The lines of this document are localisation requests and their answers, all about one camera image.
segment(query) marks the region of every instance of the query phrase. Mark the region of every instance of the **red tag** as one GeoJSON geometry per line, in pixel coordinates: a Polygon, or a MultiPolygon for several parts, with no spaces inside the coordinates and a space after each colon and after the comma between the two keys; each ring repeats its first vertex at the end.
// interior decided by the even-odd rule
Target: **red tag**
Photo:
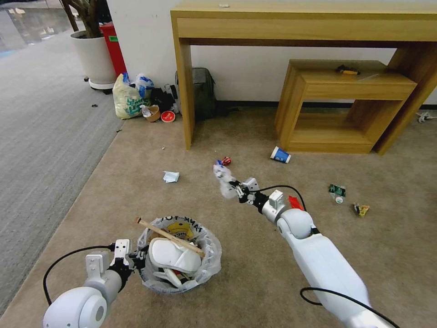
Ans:
{"type": "Polygon", "coordinates": [[[297,208],[299,210],[304,210],[302,205],[299,203],[296,197],[288,196],[288,200],[290,202],[291,208],[297,208]]]}
{"type": "Polygon", "coordinates": [[[161,114],[161,119],[165,123],[173,122],[176,115],[172,111],[165,111],[161,114]]]}

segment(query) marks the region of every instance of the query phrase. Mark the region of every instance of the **gray backpack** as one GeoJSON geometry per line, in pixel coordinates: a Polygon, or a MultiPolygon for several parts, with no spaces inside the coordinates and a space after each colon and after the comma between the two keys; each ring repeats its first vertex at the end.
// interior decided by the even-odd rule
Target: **gray backpack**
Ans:
{"type": "MultiPolygon", "coordinates": [[[[217,115],[214,79],[207,68],[193,67],[194,114],[196,121],[202,121],[217,115]]],[[[175,73],[175,84],[179,94],[178,72],[175,73]]]]}

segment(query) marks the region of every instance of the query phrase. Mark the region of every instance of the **wooden stool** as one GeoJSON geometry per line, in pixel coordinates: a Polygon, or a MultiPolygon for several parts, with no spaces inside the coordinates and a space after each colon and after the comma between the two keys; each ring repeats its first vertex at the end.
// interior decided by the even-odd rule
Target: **wooden stool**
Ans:
{"type": "Polygon", "coordinates": [[[275,117],[289,152],[368,153],[416,83],[379,61],[290,60],[275,117]],[[336,72],[340,65],[360,75],[336,72]],[[300,113],[304,99],[355,99],[347,114],[300,113]]]}

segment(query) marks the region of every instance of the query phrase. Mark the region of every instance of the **gray carpet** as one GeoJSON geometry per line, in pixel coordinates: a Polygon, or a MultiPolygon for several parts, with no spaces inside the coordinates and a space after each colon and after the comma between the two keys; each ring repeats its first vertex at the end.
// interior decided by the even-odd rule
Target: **gray carpet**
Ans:
{"type": "Polygon", "coordinates": [[[70,33],[0,59],[0,315],[122,125],[70,33]]]}

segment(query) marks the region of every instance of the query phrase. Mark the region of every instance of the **floor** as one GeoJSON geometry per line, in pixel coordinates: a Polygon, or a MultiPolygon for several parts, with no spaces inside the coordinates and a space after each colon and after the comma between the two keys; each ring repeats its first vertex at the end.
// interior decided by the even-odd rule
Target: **floor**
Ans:
{"type": "MultiPolygon", "coordinates": [[[[300,298],[308,283],[275,227],[253,206],[220,195],[211,165],[225,155],[238,179],[253,176],[261,186],[290,184],[301,192],[320,231],[366,283],[376,309],[402,327],[435,327],[437,120],[413,121],[384,156],[294,154],[289,164],[269,159],[276,145],[273,120],[274,109],[257,108],[199,123],[188,152],[180,116],[171,124],[126,121],[0,328],[37,326],[47,309],[41,280],[48,266],[76,248],[135,241],[142,232],[133,222],[137,215],[197,219],[220,239],[222,270],[173,296],[149,291],[132,275],[104,328],[341,327],[300,298]],[[179,181],[164,183],[163,170],[179,171],[179,181]],[[330,198],[330,183],[346,187],[343,204],[330,198]],[[366,217],[353,213],[353,202],[371,206],[366,217]]],[[[84,256],[71,256],[52,271],[52,299],[84,282],[84,256]]]]}
{"type": "Polygon", "coordinates": [[[0,315],[122,125],[71,32],[0,57],[0,315]]]}

